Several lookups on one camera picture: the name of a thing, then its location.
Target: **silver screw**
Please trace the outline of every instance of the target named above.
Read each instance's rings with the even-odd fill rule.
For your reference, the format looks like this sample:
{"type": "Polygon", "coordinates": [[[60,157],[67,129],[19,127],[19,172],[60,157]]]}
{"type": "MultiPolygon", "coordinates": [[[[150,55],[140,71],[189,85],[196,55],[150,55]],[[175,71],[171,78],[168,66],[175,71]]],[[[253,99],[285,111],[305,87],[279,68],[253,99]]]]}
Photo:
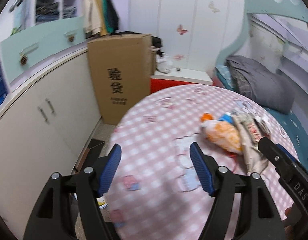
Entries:
{"type": "Polygon", "coordinates": [[[260,176],[258,173],[253,172],[253,173],[252,173],[252,177],[253,177],[254,179],[259,179],[261,176],[260,176]]]}
{"type": "Polygon", "coordinates": [[[94,171],[94,170],[93,170],[92,167],[86,167],[86,168],[84,169],[84,172],[87,173],[87,174],[90,174],[90,173],[92,173],[93,171],[94,171]]]}
{"type": "Polygon", "coordinates": [[[220,167],[218,168],[218,171],[219,171],[220,173],[227,173],[227,168],[224,167],[224,166],[220,166],[220,167]]]}
{"type": "Polygon", "coordinates": [[[52,174],[52,179],[58,179],[59,178],[59,173],[55,172],[52,174]]]}

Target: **brown round knob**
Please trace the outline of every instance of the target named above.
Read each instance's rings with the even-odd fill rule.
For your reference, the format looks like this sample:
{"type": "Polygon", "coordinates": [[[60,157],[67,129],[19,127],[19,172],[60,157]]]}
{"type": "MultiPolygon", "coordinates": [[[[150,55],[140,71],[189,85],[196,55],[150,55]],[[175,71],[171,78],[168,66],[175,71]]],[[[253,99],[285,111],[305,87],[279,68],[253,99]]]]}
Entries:
{"type": "Polygon", "coordinates": [[[24,66],[27,63],[27,61],[28,61],[28,57],[26,55],[23,54],[20,56],[20,64],[22,66],[24,66]]]}
{"type": "Polygon", "coordinates": [[[73,42],[75,40],[75,36],[74,35],[71,35],[68,37],[68,41],[69,42],[73,42]]]}

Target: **round table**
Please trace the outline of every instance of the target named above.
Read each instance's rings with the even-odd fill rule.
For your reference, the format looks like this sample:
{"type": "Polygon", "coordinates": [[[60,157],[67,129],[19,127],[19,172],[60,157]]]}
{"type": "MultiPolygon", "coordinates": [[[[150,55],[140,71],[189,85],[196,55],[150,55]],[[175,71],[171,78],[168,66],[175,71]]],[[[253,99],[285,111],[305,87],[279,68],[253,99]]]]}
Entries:
{"type": "MultiPolygon", "coordinates": [[[[231,158],[200,133],[200,117],[218,119],[233,109],[264,117],[271,139],[297,157],[279,123],[262,107],[242,95],[206,85],[183,85],[158,91],[131,108],[118,124],[110,148],[118,143],[121,163],[107,193],[111,220],[122,240],[198,239],[214,199],[201,188],[190,160],[197,142],[219,166],[244,174],[241,156],[231,158]]],[[[293,203],[278,183],[270,163],[261,174],[281,218],[293,203]]],[[[236,194],[225,239],[232,239],[239,211],[236,194]]]]}

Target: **red butterfly decal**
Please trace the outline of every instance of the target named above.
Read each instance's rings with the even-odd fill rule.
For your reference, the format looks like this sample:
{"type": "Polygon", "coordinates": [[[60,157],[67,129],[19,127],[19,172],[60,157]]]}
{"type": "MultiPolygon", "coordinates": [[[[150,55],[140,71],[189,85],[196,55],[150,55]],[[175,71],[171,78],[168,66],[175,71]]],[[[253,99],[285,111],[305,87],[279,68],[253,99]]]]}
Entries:
{"type": "Polygon", "coordinates": [[[177,28],[177,32],[178,32],[180,35],[184,35],[185,33],[188,32],[188,30],[184,30],[184,29],[183,29],[183,25],[180,24],[180,25],[178,26],[178,28],[177,28]]]}

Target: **bedding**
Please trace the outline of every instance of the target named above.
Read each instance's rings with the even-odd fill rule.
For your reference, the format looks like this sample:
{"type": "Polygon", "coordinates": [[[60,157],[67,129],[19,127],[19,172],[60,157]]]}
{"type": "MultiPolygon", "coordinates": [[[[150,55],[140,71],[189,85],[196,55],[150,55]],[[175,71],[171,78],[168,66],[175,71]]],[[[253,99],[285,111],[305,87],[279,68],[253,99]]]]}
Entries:
{"type": "Polygon", "coordinates": [[[256,60],[243,56],[229,56],[226,60],[239,94],[260,106],[288,114],[292,108],[295,92],[289,81],[269,71],[256,60]]]}
{"type": "MultiPolygon", "coordinates": [[[[228,84],[226,79],[221,75],[221,73],[215,69],[215,77],[217,78],[223,86],[231,91],[234,91],[228,84]]],[[[308,135],[305,129],[302,127],[301,122],[298,120],[296,115],[291,110],[288,114],[283,114],[268,107],[263,107],[267,112],[269,112],[278,123],[284,128],[287,135],[291,139],[293,146],[296,150],[297,156],[300,162],[308,171],[308,135]]]]}

